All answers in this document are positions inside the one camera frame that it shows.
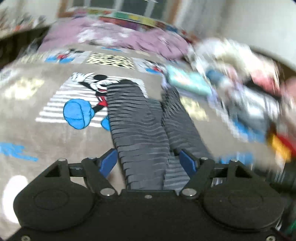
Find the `black white striped garment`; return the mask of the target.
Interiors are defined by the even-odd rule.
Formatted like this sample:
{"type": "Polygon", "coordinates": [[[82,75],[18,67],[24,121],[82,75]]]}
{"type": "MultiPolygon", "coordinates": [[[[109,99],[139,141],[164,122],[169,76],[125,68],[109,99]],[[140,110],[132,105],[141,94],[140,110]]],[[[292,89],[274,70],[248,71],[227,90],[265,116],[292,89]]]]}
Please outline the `black white striped garment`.
{"type": "Polygon", "coordinates": [[[136,83],[121,80],[107,87],[107,104],[128,189],[179,192],[189,181],[180,152],[213,158],[174,87],[158,101],[146,98],[136,83]]]}

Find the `grey folded clothes stack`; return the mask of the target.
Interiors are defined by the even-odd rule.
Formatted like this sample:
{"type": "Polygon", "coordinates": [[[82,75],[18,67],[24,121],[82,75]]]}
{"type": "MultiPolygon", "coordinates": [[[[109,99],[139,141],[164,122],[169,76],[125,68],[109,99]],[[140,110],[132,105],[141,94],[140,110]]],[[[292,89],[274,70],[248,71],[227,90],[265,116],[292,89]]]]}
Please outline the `grey folded clothes stack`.
{"type": "Polygon", "coordinates": [[[223,94],[230,119],[255,134],[265,136],[272,122],[279,117],[280,103],[269,94],[247,87],[230,88],[223,94]]]}

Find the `brown Mickey Mouse blanket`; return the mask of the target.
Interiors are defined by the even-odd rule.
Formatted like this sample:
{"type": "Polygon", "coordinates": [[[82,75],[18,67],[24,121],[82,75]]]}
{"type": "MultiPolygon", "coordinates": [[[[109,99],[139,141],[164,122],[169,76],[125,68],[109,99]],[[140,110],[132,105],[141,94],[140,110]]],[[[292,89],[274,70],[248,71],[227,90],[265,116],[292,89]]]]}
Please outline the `brown Mickey Mouse blanket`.
{"type": "MultiPolygon", "coordinates": [[[[146,98],[161,101],[167,65],[165,74],[144,73],[133,57],[108,60],[95,50],[83,63],[9,66],[14,76],[1,82],[1,234],[8,240],[285,240],[278,230],[281,196],[238,159],[215,162],[211,184],[197,199],[182,197],[182,189],[128,189],[118,154],[107,176],[118,195],[101,198],[87,187],[82,160],[116,149],[107,87],[130,80],[146,98]]],[[[192,116],[202,99],[222,110],[223,92],[234,87],[225,80],[211,88],[211,96],[175,89],[212,156],[233,153],[239,140],[224,132],[224,122],[202,124],[192,116]]]]}

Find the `teal folded children top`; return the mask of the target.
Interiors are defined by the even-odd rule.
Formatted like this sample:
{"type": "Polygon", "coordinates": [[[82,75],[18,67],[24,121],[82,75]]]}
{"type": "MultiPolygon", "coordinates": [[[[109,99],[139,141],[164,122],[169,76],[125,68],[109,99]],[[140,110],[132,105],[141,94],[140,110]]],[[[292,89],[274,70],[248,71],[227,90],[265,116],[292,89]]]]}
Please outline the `teal folded children top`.
{"type": "Polygon", "coordinates": [[[172,65],[166,66],[166,87],[175,87],[191,93],[211,96],[211,85],[198,72],[185,71],[172,65]]]}

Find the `purple floral duvet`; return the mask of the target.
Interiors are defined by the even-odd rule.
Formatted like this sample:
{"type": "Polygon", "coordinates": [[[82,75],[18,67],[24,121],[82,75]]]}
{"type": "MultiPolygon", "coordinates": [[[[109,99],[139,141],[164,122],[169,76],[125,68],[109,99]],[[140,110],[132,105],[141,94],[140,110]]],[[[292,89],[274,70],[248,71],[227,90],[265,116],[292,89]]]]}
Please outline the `purple floral duvet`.
{"type": "Polygon", "coordinates": [[[140,32],[87,17],[53,25],[39,50],[47,51],[81,43],[150,52],[166,59],[180,59],[189,50],[187,41],[172,31],[153,28],[140,32]]]}

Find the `dark wooden side desk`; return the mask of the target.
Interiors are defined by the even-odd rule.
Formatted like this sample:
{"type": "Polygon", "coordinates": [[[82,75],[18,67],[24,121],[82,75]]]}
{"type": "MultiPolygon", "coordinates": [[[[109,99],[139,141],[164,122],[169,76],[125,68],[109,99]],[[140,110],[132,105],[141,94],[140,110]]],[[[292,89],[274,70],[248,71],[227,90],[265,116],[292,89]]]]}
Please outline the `dark wooden side desk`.
{"type": "Polygon", "coordinates": [[[25,54],[36,52],[50,27],[46,25],[25,29],[1,37],[1,69],[25,54]]]}

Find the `colourful alphabet headboard panel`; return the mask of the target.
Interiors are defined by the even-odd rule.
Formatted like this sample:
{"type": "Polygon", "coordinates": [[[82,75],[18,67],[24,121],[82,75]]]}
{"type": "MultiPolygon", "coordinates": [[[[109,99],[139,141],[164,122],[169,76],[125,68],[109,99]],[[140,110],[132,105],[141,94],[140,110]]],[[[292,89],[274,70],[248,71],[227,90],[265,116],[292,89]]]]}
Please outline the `colourful alphabet headboard panel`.
{"type": "Polygon", "coordinates": [[[186,33],[184,30],[182,30],[181,28],[177,28],[174,25],[168,24],[160,20],[155,20],[146,16],[116,11],[114,9],[86,7],[74,8],[74,18],[85,16],[138,31],[140,29],[147,30],[152,28],[159,28],[164,31],[172,31],[181,35],[186,33]]]}

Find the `window with wooden frame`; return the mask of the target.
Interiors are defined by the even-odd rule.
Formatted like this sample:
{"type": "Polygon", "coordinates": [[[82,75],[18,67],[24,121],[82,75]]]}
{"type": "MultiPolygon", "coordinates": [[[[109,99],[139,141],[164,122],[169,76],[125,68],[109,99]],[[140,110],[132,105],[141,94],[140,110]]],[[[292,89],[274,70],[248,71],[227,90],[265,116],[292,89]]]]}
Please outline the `window with wooden frame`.
{"type": "Polygon", "coordinates": [[[71,7],[95,7],[102,9],[112,9],[125,13],[136,14],[156,20],[165,21],[169,24],[175,22],[181,1],[60,1],[57,17],[71,17],[74,12],[71,7]]]}

